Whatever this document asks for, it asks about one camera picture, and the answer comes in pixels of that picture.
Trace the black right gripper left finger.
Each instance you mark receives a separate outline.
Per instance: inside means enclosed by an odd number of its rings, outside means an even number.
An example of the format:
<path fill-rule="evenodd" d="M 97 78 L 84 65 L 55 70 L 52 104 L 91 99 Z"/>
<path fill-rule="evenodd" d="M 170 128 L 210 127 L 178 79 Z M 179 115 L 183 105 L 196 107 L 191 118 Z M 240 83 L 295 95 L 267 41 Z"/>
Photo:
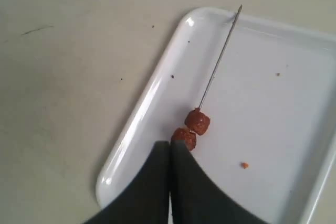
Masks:
<path fill-rule="evenodd" d="M 158 141 L 125 190 L 86 223 L 168 223 L 170 144 Z"/>

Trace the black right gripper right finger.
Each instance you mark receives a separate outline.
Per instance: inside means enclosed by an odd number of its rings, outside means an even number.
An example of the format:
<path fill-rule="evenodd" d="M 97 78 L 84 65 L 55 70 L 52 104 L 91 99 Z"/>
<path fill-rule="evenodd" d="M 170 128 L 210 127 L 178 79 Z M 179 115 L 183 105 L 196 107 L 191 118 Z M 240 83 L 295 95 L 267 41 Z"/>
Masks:
<path fill-rule="evenodd" d="M 173 223 L 265 223 L 219 189 L 183 141 L 170 144 L 170 196 Z"/>

